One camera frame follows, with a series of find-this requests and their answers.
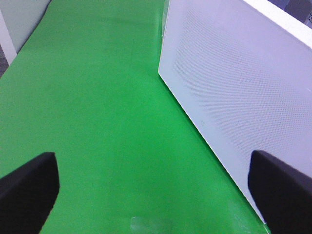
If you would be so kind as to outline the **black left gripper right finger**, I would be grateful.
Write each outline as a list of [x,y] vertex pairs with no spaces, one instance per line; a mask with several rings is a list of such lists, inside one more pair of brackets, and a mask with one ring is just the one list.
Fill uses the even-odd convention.
[[312,179],[272,156],[254,150],[248,188],[273,234],[312,232]]

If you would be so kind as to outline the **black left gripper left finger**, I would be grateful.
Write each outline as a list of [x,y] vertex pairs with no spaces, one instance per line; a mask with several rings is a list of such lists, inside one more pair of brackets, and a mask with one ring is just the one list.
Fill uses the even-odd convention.
[[54,152],[42,153],[0,179],[0,232],[38,234],[60,190]]

